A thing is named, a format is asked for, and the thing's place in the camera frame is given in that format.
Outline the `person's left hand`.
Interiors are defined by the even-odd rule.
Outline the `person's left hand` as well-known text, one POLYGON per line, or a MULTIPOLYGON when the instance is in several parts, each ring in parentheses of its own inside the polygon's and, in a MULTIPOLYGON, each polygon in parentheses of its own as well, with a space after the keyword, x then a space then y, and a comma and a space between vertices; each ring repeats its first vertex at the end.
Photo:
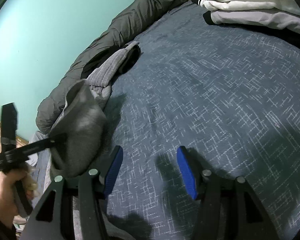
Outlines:
POLYGON ((15 205, 13 186, 16 181, 29 176, 28 168, 19 168, 0 175, 0 222, 8 229, 12 229, 14 217, 19 215, 15 205))

